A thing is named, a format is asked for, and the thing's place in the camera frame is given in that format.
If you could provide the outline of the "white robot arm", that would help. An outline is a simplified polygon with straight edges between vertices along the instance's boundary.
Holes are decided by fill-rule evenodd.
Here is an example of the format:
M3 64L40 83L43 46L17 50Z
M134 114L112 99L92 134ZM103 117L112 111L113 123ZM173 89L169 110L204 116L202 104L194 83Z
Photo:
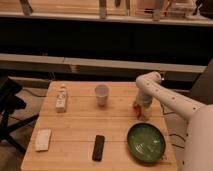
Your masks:
M188 122L182 171L213 171L213 104L204 104L161 86L150 72L136 78L136 103L149 108L155 98Z

